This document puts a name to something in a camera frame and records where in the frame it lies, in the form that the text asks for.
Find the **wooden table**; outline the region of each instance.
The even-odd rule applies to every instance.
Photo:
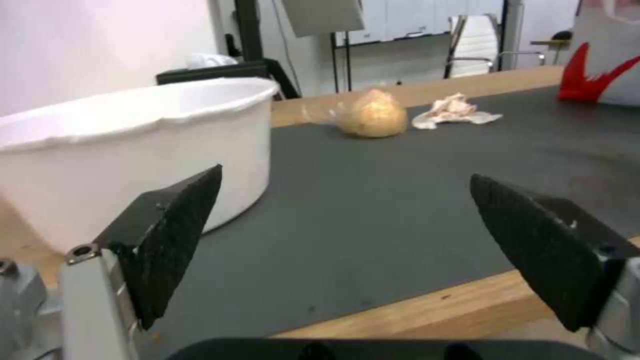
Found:
[[[537,67],[386,89],[409,107],[429,104],[456,92],[478,97],[552,86],[558,84],[561,74],[561,67]],[[359,95],[352,92],[277,102],[273,126],[321,120],[339,102],[349,102]],[[48,286],[57,285],[63,257],[49,250],[6,203],[0,202],[2,256],[35,264]],[[551,315],[518,272],[511,271],[276,336],[478,338]]]

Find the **white cabinet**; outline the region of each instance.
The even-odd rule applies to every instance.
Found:
[[[434,33],[442,34],[449,31],[449,17],[468,14],[468,2],[470,1],[484,0],[436,0]]]
[[[384,41],[387,31],[387,0],[362,0],[364,30],[350,31],[349,43]],[[336,44],[344,45],[344,33],[336,34]]]
[[[388,0],[386,40],[433,34],[435,1]]]
[[[450,31],[449,17],[492,13],[498,22],[503,0],[362,0],[365,29],[350,31],[351,44],[442,34]],[[337,33],[344,45],[344,33]]]

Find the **black foam pad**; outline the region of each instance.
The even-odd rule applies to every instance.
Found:
[[[640,251],[569,200],[477,174],[470,189],[493,239],[564,327],[591,327]]]

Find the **wooden table edge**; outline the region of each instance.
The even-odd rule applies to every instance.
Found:
[[[640,247],[640,236],[630,241]],[[274,337],[470,339],[551,316],[551,309],[512,270]]]

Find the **crumpled paper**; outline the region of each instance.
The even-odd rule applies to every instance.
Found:
[[[502,117],[502,114],[490,114],[476,109],[476,105],[467,103],[463,94],[457,93],[443,100],[436,100],[431,110],[414,117],[411,124],[417,129],[433,130],[441,122],[470,122],[482,125]]]

